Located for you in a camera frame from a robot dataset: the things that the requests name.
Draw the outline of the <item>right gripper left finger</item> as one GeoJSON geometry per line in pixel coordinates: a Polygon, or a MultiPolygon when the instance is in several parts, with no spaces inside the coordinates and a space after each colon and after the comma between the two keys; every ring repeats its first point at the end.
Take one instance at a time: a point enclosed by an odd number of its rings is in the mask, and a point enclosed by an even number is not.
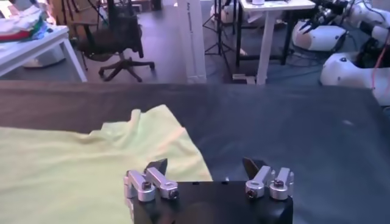
{"type": "Polygon", "coordinates": [[[150,202],[155,199],[157,191],[164,199],[177,199],[179,197],[179,185],[165,177],[167,167],[168,159],[164,158],[150,162],[143,173],[128,170],[123,178],[125,199],[129,202],[134,199],[141,202],[150,202]]]}

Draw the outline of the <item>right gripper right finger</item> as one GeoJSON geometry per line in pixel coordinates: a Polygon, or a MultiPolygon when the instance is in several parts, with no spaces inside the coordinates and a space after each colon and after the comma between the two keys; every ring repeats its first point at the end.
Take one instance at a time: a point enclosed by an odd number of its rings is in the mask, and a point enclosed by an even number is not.
{"type": "Polygon", "coordinates": [[[258,199],[266,195],[274,200],[287,200],[293,196],[294,172],[282,167],[277,173],[263,160],[243,158],[243,166],[249,178],[245,191],[249,199],[258,199]]]}

